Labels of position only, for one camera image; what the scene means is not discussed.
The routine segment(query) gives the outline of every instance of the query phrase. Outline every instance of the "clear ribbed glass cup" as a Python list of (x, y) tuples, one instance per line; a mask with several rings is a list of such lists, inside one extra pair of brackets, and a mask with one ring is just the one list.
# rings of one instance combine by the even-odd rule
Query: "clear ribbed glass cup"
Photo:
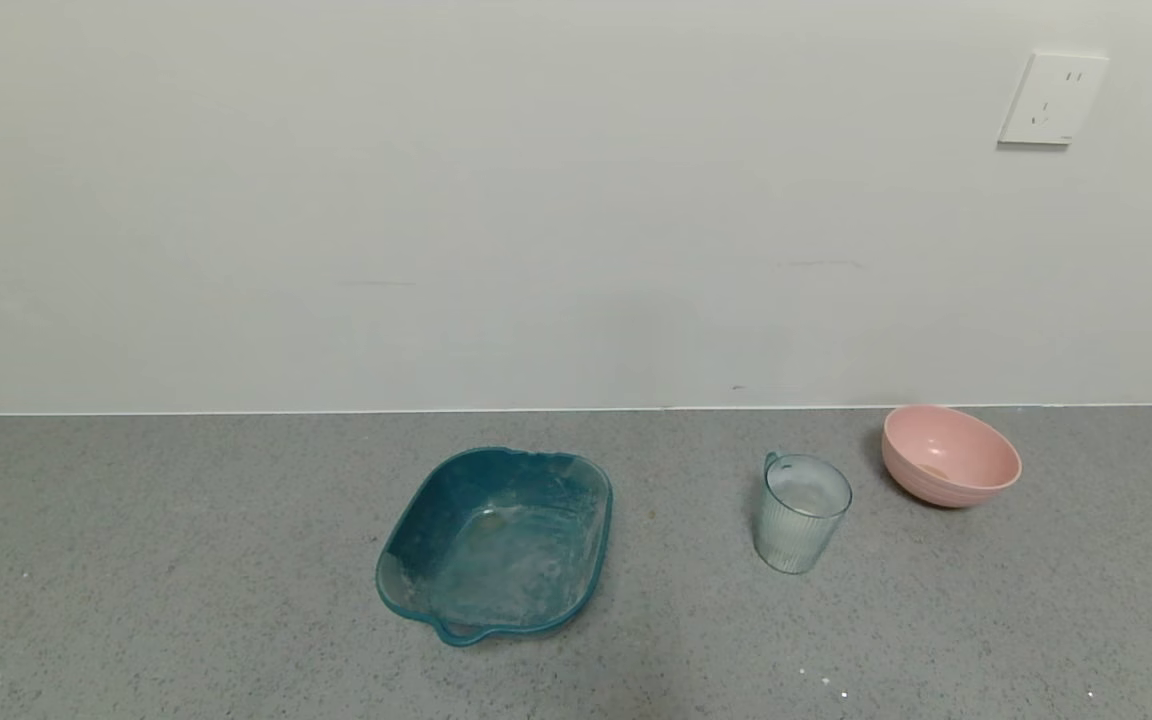
[(806, 573), (850, 506), (851, 486), (834, 465), (810, 455), (768, 452), (755, 550), (773, 569)]

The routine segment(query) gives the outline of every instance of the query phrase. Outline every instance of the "scuff mark on wall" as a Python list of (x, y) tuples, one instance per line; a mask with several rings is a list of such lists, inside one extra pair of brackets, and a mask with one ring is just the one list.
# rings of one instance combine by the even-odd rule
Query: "scuff mark on wall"
[(411, 281), (340, 281), (340, 287), (416, 287)]
[(826, 268), (826, 266), (840, 266), (840, 268), (864, 270), (864, 263), (856, 260), (788, 260), (779, 263), (782, 268)]

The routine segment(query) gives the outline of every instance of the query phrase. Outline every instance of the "wall outlet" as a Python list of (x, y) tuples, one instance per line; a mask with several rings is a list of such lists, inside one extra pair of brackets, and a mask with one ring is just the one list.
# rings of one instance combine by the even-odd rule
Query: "wall outlet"
[(1108, 58), (1033, 54), (998, 142), (1069, 145), (1108, 67)]

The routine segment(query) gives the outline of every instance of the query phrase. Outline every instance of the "white wall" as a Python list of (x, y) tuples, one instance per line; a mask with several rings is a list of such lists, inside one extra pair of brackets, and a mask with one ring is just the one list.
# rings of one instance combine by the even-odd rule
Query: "white wall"
[(911, 400), (1152, 402), (1152, 1), (0, 3), (0, 411)]

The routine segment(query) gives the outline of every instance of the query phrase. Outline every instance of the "gray countertop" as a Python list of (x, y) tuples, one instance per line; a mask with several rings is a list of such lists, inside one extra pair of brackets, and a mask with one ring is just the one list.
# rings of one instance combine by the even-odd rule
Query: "gray countertop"
[[(877, 410), (0, 418), (0, 719), (1152, 717), (1152, 409), (973, 414), (1025, 473), (961, 511)], [(372, 569), (485, 445), (589, 456), (616, 510), (569, 626), (456, 650)], [(750, 543), (772, 448), (855, 487), (803, 577)]]

